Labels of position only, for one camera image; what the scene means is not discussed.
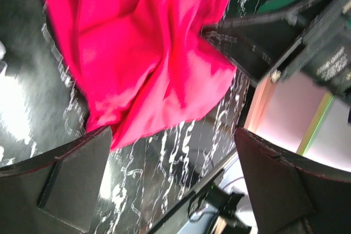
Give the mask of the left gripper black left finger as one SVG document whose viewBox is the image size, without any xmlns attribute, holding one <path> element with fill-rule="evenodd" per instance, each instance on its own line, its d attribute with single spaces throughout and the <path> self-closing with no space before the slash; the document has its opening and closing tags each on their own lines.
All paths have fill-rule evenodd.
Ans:
<svg viewBox="0 0 351 234">
<path fill-rule="evenodd" d="M 98 128 L 1 168 L 1 233 L 88 233 L 112 131 Z"/>
</svg>

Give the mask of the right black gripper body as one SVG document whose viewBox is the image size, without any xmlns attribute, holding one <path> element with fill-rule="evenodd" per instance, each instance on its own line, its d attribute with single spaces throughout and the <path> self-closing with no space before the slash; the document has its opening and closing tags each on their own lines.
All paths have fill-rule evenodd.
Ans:
<svg viewBox="0 0 351 234">
<path fill-rule="evenodd" d="M 336 97 L 350 96 L 350 0 L 324 0 L 301 13 L 301 44 L 271 73 L 283 81 L 302 72 Z"/>
</svg>

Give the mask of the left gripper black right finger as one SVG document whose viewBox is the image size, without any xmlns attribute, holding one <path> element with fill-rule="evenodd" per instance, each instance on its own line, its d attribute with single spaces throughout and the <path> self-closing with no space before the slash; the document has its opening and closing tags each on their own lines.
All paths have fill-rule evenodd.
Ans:
<svg viewBox="0 0 351 234">
<path fill-rule="evenodd" d="M 238 128 L 235 145 L 259 233 L 350 233 L 350 173 Z"/>
</svg>

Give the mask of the magenta t shirt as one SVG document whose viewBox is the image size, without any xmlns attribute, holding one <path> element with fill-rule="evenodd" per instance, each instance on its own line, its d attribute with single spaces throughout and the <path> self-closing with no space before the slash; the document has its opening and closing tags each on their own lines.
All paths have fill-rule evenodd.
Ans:
<svg viewBox="0 0 351 234">
<path fill-rule="evenodd" d="M 204 117 L 236 73 L 200 36 L 230 0 L 46 0 L 60 52 L 117 150 Z"/>
</svg>

